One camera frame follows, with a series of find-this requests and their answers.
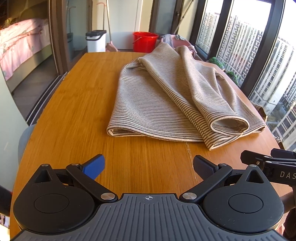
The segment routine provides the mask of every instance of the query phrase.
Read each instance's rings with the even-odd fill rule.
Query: pink bedding
[[[27,59],[50,44],[47,20],[33,18],[0,31],[0,66],[8,80]]]

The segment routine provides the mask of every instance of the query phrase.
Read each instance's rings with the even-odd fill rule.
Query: folded striped garment
[[[186,46],[160,43],[123,67],[107,132],[204,142],[212,150],[265,127],[215,68]]]

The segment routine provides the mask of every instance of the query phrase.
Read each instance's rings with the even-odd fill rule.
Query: table top
[[[173,142],[150,137],[111,137],[109,123],[120,70],[144,53],[87,53],[73,67],[55,91],[27,144],[15,181],[12,207],[20,191],[43,163],[65,168],[70,163],[84,163],[97,154],[105,156],[105,170],[96,179],[100,184],[122,193],[176,193],[179,196],[202,179],[194,172],[192,160],[197,154],[234,169],[245,169],[240,161],[244,150],[270,155],[278,148],[266,128],[260,134],[242,137],[226,146],[209,151],[204,143]],[[240,98],[257,113],[247,97],[222,72]],[[281,196],[291,188],[273,184]],[[11,209],[10,235],[19,227]]]

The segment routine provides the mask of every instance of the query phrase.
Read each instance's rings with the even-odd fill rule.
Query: crosshair symbol
[[[147,199],[147,200],[152,200],[152,198],[154,198],[154,197],[151,197],[151,196],[145,197],[145,199]]]

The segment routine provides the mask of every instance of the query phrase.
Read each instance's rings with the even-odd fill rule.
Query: white bin
[[[87,52],[105,52],[106,30],[93,30],[85,34],[87,40]]]

